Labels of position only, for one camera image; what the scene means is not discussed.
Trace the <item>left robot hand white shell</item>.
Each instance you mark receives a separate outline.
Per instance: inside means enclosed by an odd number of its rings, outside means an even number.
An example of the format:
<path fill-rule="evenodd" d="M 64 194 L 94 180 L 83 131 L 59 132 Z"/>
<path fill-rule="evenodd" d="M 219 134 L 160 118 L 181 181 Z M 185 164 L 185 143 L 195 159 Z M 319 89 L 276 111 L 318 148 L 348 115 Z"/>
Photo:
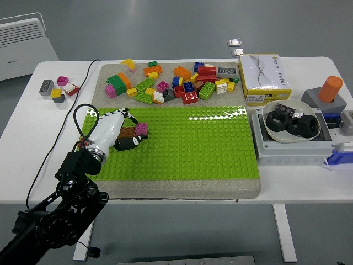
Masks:
<path fill-rule="evenodd" d="M 87 150 L 107 156 L 109 148 L 112 146 L 118 151 L 129 150 L 138 146 L 145 138 L 143 134 L 122 138 L 121 140 L 117 139 L 126 118 L 135 124 L 138 123 L 127 108 L 104 114 L 89 137 L 90 144 L 87 145 Z"/>

